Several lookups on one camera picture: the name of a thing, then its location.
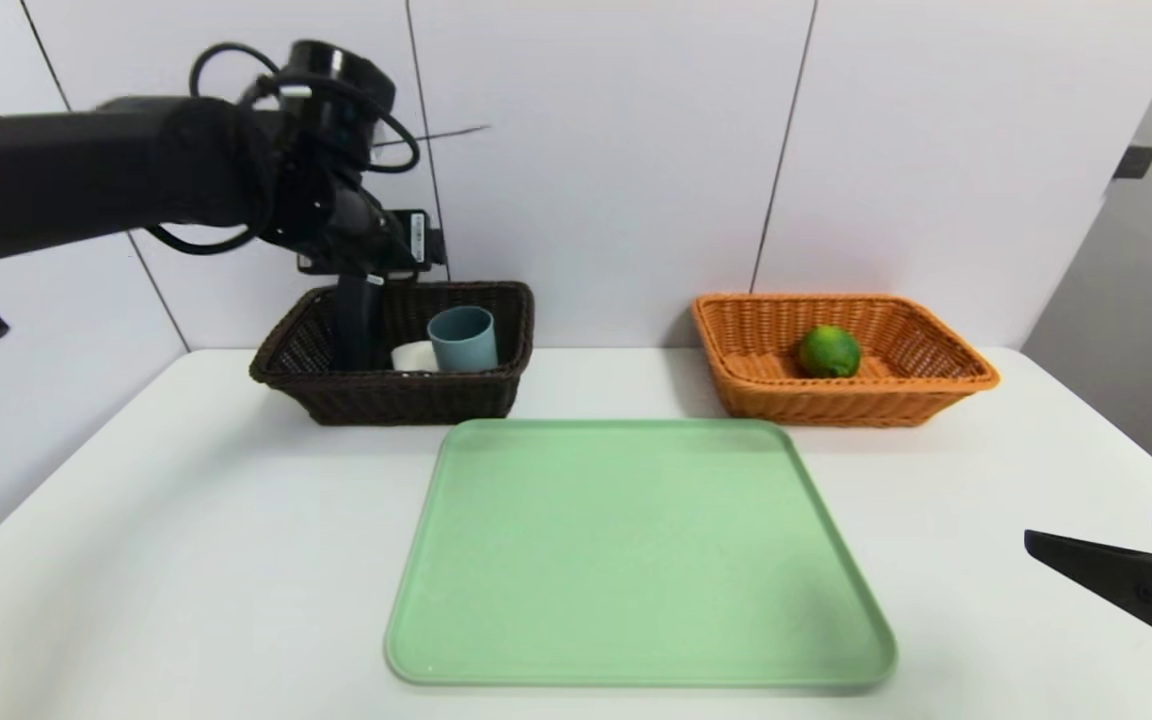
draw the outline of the tile grout line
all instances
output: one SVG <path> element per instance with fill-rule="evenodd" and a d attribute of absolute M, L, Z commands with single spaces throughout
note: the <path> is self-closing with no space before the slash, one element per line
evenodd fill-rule
<path fill-rule="evenodd" d="M 808 51 L 812 47 L 812 32 L 814 31 L 814 15 L 820 6 L 820 0 L 812 2 L 812 17 L 808 20 L 808 35 L 803 40 L 803 58 L 799 60 L 799 76 L 794 83 L 794 96 L 790 99 L 790 115 L 785 121 L 785 137 L 781 139 L 781 156 L 776 159 L 776 176 L 772 179 L 772 196 L 767 199 L 767 215 L 763 218 L 763 235 L 758 240 L 758 255 L 755 257 L 755 273 L 749 278 L 749 290 L 755 291 L 758 283 L 758 270 L 763 265 L 763 247 L 767 245 L 767 229 L 772 225 L 772 209 L 776 205 L 776 188 L 781 184 L 781 169 L 785 167 L 785 154 L 790 146 L 790 128 L 794 127 L 794 112 L 799 106 L 799 92 L 803 90 L 803 74 L 808 67 Z"/>

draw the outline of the white label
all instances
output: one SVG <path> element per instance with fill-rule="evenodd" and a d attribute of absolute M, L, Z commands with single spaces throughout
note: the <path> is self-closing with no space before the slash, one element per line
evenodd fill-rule
<path fill-rule="evenodd" d="M 417 263 L 425 262 L 425 215 L 412 214 L 412 258 Z"/>

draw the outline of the dark brown wicker basket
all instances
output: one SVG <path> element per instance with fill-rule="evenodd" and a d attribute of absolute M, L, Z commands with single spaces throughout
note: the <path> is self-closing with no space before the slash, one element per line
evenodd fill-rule
<path fill-rule="evenodd" d="M 387 350 L 429 340 L 425 325 L 448 306 L 485 306 L 495 318 L 503 364 L 483 373 L 332 370 L 334 287 L 306 293 L 265 338 L 252 359 L 257 382 L 282 391 L 321 425 L 450 425 L 503 418 L 531 359 L 535 321 L 524 283 L 412 283 L 385 288 Z"/>

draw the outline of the plastic tray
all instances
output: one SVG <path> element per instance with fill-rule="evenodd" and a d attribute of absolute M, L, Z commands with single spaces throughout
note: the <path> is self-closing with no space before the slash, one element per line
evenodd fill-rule
<path fill-rule="evenodd" d="M 896 642 L 764 420 L 470 420 L 385 652 L 422 684 L 863 687 Z"/>

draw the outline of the wicker basket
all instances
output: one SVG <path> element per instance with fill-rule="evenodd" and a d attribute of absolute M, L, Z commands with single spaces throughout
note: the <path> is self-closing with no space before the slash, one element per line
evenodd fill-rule
<path fill-rule="evenodd" d="M 998 372 L 972 347 L 900 297 L 707 295 L 691 313 L 718 396 L 737 418 L 908 427 L 998 384 Z M 824 324 L 861 343 L 854 378 L 809 378 L 797 366 L 797 342 Z"/>
<path fill-rule="evenodd" d="M 503 418 L 531 357 L 531 290 L 523 283 L 411 283 L 385 288 L 381 311 L 389 350 L 429 340 L 429 320 L 448 306 L 485 306 L 495 318 L 503 365 L 483 373 L 335 372 L 335 288 L 306 293 L 265 338 L 252 359 L 257 382 L 282 391 L 323 425 L 450 425 Z"/>

